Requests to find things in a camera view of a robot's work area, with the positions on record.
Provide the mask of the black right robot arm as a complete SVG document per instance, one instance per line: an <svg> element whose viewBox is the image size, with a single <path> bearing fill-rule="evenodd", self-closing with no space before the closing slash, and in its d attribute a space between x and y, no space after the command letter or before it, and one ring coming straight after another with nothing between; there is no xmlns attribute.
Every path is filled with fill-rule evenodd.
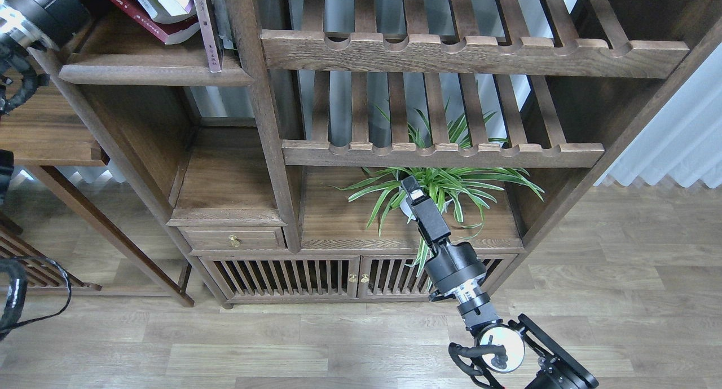
<svg viewBox="0 0 722 389"><path fill-rule="evenodd" d="M540 369L529 388L596 388L598 380L567 351L524 314L507 323L498 317L490 297L482 288L486 267L467 242L452 244L450 230L433 200L417 179L406 176L402 188L431 258L424 270L435 291L430 301L456 298L458 312L474 337L470 347L450 343L448 353L476 386L499 388L495 373L512 373L521 366L525 350L539 358Z"/></svg>

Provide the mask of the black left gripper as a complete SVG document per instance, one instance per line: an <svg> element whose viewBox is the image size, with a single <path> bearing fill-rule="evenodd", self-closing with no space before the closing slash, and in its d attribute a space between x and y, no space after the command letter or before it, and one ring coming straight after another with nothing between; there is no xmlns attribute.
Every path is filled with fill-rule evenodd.
<svg viewBox="0 0 722 389"><path fill-rule="evenodd" d="M5 0L57 46L67 44L90 19L82 0Z"/></svg>

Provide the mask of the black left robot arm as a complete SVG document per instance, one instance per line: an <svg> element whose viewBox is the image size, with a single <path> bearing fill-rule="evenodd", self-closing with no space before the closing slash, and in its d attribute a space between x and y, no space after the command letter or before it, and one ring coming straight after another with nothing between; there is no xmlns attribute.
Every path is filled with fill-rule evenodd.
<svg viewBox="0 0 722 389"><path fill-rule="evenodd" d="M83 0L2 0L1 14L3 117L25 104L50 80L49 74L39 73L29 62L28 50L59 50L82 29L90 14ZM20 87L11 96L7 95L7 86L13 83L13 79L6 76L8 70L20 75ZM15 153L2 148L2 203L14 170ZM22 260L40 260L60 272L67 290L64 307L50 315L20 320L28 293L28 273L20 263ZM2 259L2 274L8 277L7 299L2 312L2 341L11 331L58 316L69 307L72 299L70 275L53 259L41 255Z"/></svg>

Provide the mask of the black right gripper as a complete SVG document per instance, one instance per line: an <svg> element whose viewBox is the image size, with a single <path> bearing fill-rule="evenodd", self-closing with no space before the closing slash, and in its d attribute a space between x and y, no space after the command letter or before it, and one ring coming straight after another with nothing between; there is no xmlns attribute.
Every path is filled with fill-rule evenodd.
<svg viewBox="0 0 722 389"><path fill-rule="evenodd" d="M452 244L451 230L443 219L435 202L426 194L415 176L406 176L400 181L406 193L405 202L417 222L420 235L428 246L432 246L432 257L425 262L435 295L454 295L455 291L469 282L480 287L486 279L486 266L468 242Z"/></svg>

